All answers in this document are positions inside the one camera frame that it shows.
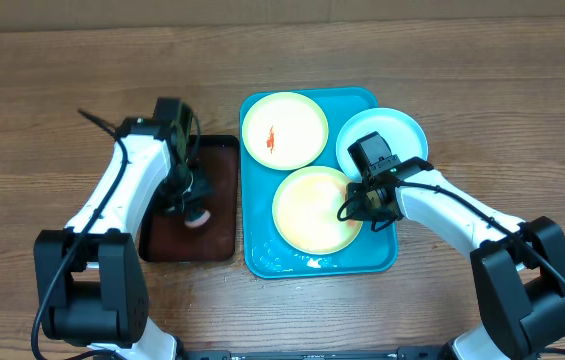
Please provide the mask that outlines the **orange green sponge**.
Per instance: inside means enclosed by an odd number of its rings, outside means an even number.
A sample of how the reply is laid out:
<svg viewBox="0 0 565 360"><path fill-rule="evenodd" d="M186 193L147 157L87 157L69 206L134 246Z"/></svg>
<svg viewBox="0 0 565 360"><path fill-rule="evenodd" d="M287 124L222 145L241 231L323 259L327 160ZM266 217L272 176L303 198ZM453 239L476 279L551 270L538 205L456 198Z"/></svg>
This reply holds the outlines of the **orange green sponge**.
<svg viewBox="0 0 565 360"><path fill-rule="evenodd" d="M185 214L184 225L187 228L199 228L208 222L211 214L208 210L203 208L198 208L195 210L190 210Z"/></svg>

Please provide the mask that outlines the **light blue plate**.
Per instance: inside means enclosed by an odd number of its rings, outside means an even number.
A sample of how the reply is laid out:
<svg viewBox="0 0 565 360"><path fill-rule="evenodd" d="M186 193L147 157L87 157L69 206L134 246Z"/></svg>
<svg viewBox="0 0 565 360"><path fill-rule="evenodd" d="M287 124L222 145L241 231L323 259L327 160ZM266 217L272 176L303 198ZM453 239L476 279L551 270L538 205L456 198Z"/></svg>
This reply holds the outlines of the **light blue plate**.
<svg viewBox="0 0 565 360"><path fill-rule="evenodd" d="M341 171L355 182L361 175L348 153L355 141L377 132L401 161L412 157L428 159L428 141L423 129L408 114L392 108L372 108L352 116L339 131L336 158Z"/></svg>

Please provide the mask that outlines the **yellow-green plate bottom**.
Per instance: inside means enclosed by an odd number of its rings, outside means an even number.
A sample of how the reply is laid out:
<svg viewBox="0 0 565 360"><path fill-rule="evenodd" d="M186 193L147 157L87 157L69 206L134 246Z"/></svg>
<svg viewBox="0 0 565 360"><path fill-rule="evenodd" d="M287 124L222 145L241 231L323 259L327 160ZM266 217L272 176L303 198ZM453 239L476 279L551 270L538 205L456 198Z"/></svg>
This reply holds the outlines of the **yellow-green plate bottom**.
<svg viewBox="0 0 565 360"><path fill-rule="evenodd" d="M309 166L288 175L275 192L272 215L275 227L291 247L311 254L328 255L350 245L362 223L340 221L350 179L326 166Z"/></svg>

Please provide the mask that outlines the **yellow-green plate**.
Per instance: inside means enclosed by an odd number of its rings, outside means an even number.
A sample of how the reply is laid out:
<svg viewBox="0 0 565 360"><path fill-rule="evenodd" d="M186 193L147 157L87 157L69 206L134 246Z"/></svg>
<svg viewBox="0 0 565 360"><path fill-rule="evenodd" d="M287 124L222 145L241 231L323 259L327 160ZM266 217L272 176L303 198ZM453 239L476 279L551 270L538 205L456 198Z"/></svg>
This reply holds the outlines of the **yellow-green plate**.
<svg viewBox="0 0 565 360"><path fill-rule="evenodd" d="M295 170L313 162L329 136L325 112L308 96L277 92L257 100L243 118L247 152L274 170Z"/></svg>
<svg viewBox="0 0 565 360"><path fill-rule="evenodd" d="M288 175L275 192L272 215L275 227L291 247L311 254L328 255L350 245L362 223L340 221L350 179L326 166L309 166Z"/></svg>

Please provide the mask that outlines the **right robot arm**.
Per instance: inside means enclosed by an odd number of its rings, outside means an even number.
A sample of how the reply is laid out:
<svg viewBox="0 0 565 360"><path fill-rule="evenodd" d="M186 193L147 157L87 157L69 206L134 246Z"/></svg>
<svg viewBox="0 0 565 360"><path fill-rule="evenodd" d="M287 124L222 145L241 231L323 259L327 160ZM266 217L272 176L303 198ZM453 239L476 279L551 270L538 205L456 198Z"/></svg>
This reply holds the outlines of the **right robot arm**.
<svg viewBox="0 0 565 360"><path fill-rule="evenodd" d="M350 160L340 219L374 230L417 222L470 261L481 323L444 345L402 347L400 359L537 359L565 355L565 234L553 220L504 214L453 186L427 161Z"/></svg>

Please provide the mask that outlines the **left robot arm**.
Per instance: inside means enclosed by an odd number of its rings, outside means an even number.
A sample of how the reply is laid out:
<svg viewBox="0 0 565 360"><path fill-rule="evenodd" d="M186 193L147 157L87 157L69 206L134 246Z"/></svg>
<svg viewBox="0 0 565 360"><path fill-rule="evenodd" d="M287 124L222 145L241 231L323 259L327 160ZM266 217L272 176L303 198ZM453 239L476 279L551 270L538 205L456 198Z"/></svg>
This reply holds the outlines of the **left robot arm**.
<svg viewBox="0 0 565 360"><path fill-rule="evenodd" d="M183 359L182 343L149 317L149 296L135 241L152 213L182 215L200 227L212 187L192 164L200 123L179 98L157 99L151 117L127 117L117 127L83 111L114 140L111 161L95 190L61 230L43 230L33 256L39 306L30 346L39 337L83 348L81 358Z"/></svg>

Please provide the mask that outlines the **black tray with water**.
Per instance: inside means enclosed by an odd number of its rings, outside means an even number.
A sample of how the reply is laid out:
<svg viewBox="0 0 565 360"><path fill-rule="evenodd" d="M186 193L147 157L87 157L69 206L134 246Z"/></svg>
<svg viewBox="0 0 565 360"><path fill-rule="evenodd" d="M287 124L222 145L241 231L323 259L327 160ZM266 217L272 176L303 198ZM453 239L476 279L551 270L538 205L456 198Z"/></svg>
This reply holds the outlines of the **black tray with water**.
<svg viewBox="0 0 565 360"><path fill-rule="evenodd" d="M188 228L182 215L163 215L151 203L138 240L146 262L221 262L235 252L239 140L232 135L204 135L193 160L210 182L212 192L201 201L210 212L202 226Z"/></svg>

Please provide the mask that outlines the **teal plastic tray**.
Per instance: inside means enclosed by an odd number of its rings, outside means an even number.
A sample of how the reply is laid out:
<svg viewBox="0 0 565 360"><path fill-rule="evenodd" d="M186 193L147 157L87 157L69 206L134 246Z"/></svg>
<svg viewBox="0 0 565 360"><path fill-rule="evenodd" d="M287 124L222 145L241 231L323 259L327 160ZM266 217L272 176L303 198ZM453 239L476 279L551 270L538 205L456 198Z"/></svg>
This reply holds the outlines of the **teal plastic tray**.
<svg viewBox="0 0 565 360"><path fill-rule="evenodd" d="M334 169L336 139L353 115L378 106L375 95L363 87L303 89L325 112L329 137L325 150L314 163ZM241 204L245 263L264 279L350 275L382 272L398 257L397 229L391 225L373 232L365 222L358 236L346 248L328 255L311 255L290 246L279 234L272 204L278 186L289 175L259 164L245 147L241 148Z"/></svg>

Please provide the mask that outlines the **yellow-green plate top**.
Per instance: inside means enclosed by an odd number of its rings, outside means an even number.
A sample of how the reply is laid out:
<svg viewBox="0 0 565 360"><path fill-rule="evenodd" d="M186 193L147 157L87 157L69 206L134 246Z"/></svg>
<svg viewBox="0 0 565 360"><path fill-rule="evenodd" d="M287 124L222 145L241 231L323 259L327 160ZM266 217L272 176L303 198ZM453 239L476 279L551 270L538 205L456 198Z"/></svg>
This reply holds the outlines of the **yellow-green plate top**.
<svg viewBox="0 0 565 360"><path fill-rule="evenodd" d="M243 118L247 152L274 170L295 170L313 162L329 136L325 112L308 96L277 92L257 100Z"/></svg>

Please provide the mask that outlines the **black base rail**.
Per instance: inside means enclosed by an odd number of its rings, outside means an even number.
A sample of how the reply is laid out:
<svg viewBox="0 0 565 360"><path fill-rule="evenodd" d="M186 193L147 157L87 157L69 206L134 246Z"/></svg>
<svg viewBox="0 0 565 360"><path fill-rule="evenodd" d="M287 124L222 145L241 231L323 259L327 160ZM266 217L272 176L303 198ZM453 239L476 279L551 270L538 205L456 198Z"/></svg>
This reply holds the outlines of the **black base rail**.
<svg viewBox="0 0 565 360"><path fill-rule="evenodd" d="M226 350L183 351L176 360L457 360L448 344L401 346L383 351L298 351L231 353Z"/></svg>

